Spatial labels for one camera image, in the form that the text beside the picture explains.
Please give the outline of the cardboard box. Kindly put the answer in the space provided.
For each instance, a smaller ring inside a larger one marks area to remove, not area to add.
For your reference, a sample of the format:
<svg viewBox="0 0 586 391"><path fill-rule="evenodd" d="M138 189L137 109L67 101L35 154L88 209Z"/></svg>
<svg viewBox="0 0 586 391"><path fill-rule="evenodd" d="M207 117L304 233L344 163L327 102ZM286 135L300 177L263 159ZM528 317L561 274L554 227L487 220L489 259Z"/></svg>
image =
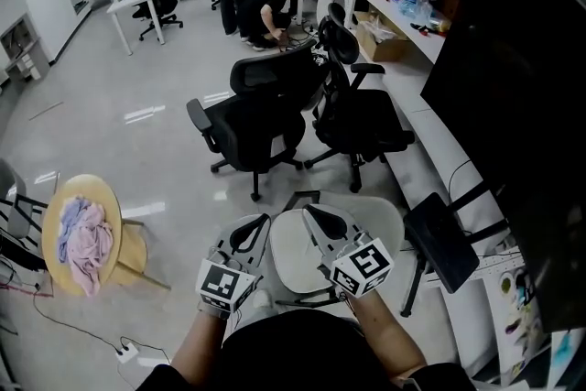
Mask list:
<svg viewBox="0 0 586 391"><path fill-rule="evenodd" d="M368 22L360 21L356 28L356 38L367 59L373 62L395 62L405 56L410 46L407 38L394 37L377 42L368 25Z"/></svg>

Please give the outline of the pale grey fabric chair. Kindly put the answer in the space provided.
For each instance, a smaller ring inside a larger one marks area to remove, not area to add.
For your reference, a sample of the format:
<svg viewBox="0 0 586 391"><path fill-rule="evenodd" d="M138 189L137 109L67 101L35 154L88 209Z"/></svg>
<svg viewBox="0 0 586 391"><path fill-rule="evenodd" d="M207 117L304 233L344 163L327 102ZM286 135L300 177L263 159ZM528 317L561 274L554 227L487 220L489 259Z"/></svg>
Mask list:
<svg viewBox="0 0 586 391"><path fill-rule="evenodd" d="M363 231L382 241L394 259L395 266L377 291L387 306L398 315L406 306L407 284L412 279L416 266L415 251L406 241L403 217L398 208L390 201L379 197L314 190L294 193L281 213L294 209L302 210L305 205L311 203L326 204L348 212ZM331 287L315 293L295 294L280 281L272 251L269 260L272 262L270 270L274 277L271 281L272 295L279 310L326 310L343 316L351 315L350 308L345 305L350 295L341 288L332 283Z"/></svg>

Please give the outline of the person's black shirt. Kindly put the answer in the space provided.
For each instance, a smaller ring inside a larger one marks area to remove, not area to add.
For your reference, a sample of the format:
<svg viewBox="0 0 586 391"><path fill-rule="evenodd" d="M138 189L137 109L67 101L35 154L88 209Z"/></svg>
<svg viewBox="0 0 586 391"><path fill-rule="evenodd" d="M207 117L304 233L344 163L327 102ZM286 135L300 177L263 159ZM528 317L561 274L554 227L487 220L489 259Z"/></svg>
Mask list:
<svg viewBox="0 0 586 391"><path fill-rule="evenodd" d="M136 391L476 391L450 363L426 365L395 385L355 326L318 310L224 334L204 386L190 385L170 364L156 366Z"/></svg>

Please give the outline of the pink and purple cloth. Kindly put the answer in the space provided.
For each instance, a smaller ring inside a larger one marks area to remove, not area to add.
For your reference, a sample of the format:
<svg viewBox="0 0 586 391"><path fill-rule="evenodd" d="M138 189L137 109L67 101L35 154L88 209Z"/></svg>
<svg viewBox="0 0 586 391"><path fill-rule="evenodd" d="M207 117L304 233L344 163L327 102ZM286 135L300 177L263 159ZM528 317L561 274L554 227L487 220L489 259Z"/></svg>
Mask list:
<svg viewBox="0 0 586 391"><path fill-rule="evenodd" d="M70 267L73 280L87 297L100 290L99 270L107 263L113 244L112 226L101 204L81 195L64 202L56 255Z"/></svg>

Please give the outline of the person's right forearm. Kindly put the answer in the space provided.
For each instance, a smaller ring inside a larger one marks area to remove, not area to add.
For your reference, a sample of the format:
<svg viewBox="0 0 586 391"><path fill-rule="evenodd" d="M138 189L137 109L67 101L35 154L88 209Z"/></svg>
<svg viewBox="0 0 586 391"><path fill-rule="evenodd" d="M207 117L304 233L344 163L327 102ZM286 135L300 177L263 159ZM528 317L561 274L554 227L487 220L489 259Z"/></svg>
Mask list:
<svg viewBox="0 0 586 391"><path fill-rule="evenodd" d="M364 337L395 385L402 386L427 361L376 290L349 298Z"/></svg>

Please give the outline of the large black monitor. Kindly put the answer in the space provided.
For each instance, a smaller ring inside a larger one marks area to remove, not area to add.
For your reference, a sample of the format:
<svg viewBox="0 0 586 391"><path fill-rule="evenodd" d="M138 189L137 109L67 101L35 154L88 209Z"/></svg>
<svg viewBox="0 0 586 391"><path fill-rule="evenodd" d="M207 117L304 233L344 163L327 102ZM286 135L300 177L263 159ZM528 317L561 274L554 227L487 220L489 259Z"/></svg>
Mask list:
<svg viewBox="0 0 586 391"><path fill-rule="evenodd" d="M586 7L460 0L422 95L493 194L545 330L586 328Z"/></svg>

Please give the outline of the round wooden side table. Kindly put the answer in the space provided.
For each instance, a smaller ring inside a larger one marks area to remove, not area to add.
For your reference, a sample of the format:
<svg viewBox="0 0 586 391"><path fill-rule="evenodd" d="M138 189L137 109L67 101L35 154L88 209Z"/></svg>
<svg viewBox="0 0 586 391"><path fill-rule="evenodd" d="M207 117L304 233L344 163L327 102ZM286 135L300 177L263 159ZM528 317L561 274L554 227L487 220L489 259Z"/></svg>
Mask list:
<svg viewBox="0 0 586 391"><path fill-rule="evenodd" d="M102 205L105 220L112 227L113 247L107 262L99 269L99 281L102 286L113 283L130 286L141 279L164 290L170 289L170 286L145 274L147 245L141 236L141 230L145 225L140 221L125 219L110 186L103 179L89 174L78 175L63 183L51 198L43 219L43 258L52 280L61 289L73 296L84 294L82 287L74 281L71 269L62 264L57 256L60 211L66 200L74 196L83 196Z"/></svg>

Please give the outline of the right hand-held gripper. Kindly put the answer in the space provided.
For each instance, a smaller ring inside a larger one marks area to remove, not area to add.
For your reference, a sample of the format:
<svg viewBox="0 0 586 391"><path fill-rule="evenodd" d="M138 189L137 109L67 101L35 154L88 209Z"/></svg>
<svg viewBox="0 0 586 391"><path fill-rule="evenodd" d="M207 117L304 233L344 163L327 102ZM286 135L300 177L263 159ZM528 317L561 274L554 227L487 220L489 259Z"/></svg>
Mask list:
<svg viewBox="0 0 586 391"><path fill-rule="evenodd" d="M312 203L303 207L302 219L322 253L327 278L346 294L358 299L387 280L394 259L382 241L362 232L348 212Z"/></svg>

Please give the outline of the white power strip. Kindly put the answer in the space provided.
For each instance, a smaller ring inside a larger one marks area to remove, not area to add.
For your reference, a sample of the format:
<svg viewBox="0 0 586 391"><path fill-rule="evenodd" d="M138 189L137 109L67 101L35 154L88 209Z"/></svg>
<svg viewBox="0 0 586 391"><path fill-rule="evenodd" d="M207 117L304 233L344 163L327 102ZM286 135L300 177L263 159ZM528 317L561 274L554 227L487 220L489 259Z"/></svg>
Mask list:
<svg viewBox="0 0 586 391"><path fill-rule="evenodd" d="M123 344L116 353L120 364L126 364L138 356L138 350L132 342Z"/></svg>

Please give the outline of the blue fluffy duster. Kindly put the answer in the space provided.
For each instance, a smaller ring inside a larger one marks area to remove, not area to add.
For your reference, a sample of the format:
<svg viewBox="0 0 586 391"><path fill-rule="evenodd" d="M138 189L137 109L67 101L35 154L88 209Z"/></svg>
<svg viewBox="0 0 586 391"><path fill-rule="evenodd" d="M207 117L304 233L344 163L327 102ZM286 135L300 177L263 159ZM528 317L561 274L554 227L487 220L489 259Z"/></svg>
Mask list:
<svg viewBox="0 0 586 391"><path fill-rule="evenodd" d="M562 366L572 356L571 330L555 331L551 335L551 364Z"/></svg>

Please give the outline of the white cloth garment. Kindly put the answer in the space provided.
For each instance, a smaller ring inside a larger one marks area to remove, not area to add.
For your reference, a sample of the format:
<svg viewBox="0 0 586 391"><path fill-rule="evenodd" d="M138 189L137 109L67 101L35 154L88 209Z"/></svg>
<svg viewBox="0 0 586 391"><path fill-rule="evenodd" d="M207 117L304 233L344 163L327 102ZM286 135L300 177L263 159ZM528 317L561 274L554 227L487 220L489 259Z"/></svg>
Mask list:
<svg viewBox="0 0 586 391"><path fill-rule="evenodd" d="M272 222L270 245L276 272L295 294L310 294L332 286L319 271L322 254L312 242L301 209L280 213Z"/></svg>

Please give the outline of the person's left forearm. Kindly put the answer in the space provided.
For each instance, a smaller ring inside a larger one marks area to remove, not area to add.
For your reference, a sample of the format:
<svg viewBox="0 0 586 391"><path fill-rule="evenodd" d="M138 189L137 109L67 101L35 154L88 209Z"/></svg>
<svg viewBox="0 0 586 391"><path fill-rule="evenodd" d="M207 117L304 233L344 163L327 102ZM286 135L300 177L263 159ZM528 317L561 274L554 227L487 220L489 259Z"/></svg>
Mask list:
<svg viewBox="0 0 586 391"><path fill-rule="evenodd" d="M209 382L226 326L227 320L206 311L197 313L170 364L190 385L204 386Z"/></svg>

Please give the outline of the grey drawer cabinet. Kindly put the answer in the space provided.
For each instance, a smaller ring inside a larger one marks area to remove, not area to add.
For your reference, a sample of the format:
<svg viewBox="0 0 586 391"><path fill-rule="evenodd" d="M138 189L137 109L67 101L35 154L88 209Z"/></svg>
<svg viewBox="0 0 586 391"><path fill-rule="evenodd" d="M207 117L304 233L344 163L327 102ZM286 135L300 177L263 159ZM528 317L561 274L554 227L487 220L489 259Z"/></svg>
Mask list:
<svg viewBox="0 0 586 391"><path fill-rule="evenodd" d="M9 80L36 81L49 72L40 36L28 15L21 16L0 36L0 46L8 58L5 74Z"/></svg>

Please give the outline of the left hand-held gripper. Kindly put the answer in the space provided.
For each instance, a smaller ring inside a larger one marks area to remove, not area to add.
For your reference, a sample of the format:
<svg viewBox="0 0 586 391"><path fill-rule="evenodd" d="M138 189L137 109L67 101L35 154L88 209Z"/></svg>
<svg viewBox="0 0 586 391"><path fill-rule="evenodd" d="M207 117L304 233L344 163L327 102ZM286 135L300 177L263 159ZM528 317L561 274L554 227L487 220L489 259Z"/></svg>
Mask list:
<svg viewBox="0 0 586 391"><path fill-rule="evenodd" d="M271 228L266 213L246 215L220 233L216 245L201 261L196 282L198 309L228 320L256 290Z"/></svg>

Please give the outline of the black stand tray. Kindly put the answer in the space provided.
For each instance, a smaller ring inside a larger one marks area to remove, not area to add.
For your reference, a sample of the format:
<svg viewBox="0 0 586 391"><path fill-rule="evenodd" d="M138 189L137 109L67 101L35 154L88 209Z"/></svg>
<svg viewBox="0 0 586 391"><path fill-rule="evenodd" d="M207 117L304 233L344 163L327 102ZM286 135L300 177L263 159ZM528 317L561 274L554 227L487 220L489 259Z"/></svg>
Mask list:
<svg viewBox="0 0 586 391"><path fill-rule="evenodd" d="M480 264L454 213L438 193L431 193L411 210L404 225L407 238L450 293L455 293Z"/></svg>

